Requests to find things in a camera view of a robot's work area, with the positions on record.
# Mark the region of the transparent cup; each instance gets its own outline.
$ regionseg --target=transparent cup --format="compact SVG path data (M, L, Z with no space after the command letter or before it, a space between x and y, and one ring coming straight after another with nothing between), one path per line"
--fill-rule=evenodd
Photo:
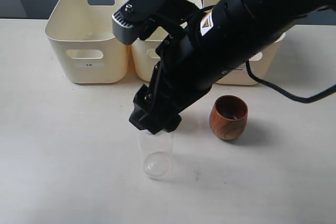
M172 172L173 145L173 133L160 131L153 135L149 131L140 132L138 146L141 166L147 177L159 180Z

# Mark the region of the storage bin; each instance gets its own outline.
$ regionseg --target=storage bin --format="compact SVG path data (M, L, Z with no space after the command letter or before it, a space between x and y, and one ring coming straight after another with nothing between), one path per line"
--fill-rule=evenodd
M126 75L130 47L112 33L112 15L126 1L58 1L45 33L70 81L113 83Z
M216 5L220 0L203 0L203 6ZM285 38L285 33L272 45L250 59L250 66L253 74L259 78L265 77L278 49ZM218 84L255 85L256 81L248 76L245 64L242 64L234 71L217 81Z
M202 0L188 0L198 8L202 8ZM144 81L149 82L152 77L153 68L160 57L155 53L155 49L164 40L168 33L159 27L147 40L137 39L132 44L132 53L137 75Z

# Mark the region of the table surface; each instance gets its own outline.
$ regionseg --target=table surface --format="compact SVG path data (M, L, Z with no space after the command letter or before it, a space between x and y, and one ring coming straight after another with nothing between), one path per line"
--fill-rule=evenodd
M182 113L174 171L140 169L128 122L142 81L77 85L44 34L46 20L0 20L0 223L335 223L336 95L305 105L264 86L214 85ZM298 95L336 82L336 27L296 26L267 79ZM208 117L233 94L249 106L236 144Z

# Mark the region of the cup rim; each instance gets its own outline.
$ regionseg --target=cup rim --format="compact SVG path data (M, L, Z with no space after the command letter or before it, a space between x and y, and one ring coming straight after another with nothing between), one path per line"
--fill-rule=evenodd
M235 99L237 99L239 102L241 102L241 103L244 105L244 107L246 108L246 110L245 110L246 112L245 112L245 114L244 114L242 117L240 117L240 118L238 118L238 119L230 119L230 118L226 118L225 116L222 116L222 115L219 113L219 111L218 111L218 109L217 109L217 103L218 103L218 101L219 101L220 99L227 98L227 97L235 98ZM242 98L237 97L237 96L232 95L232 94L226 94L226 95L222 95L221 97L218 97L218 98L216 99L216 101L215 101L215 104L214 104L214 110L215 110L215 112L216 112L216 114L217 114L218 116L220 116L221 118L224 118L224 119L226 119L226 120L228 120L228 121L232 121L232 122L234 122L234 121L239 121L239 120L245 118L245 117L247 116L247 114L248 114L248 106L247 106L246 102L245 102Z

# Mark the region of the warning label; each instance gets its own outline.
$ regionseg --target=warning label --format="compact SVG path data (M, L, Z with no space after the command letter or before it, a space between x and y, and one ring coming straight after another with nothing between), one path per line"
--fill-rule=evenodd
M204 36L213 27L214 23L212 21L212 12L209 12L201 21L201 35Z

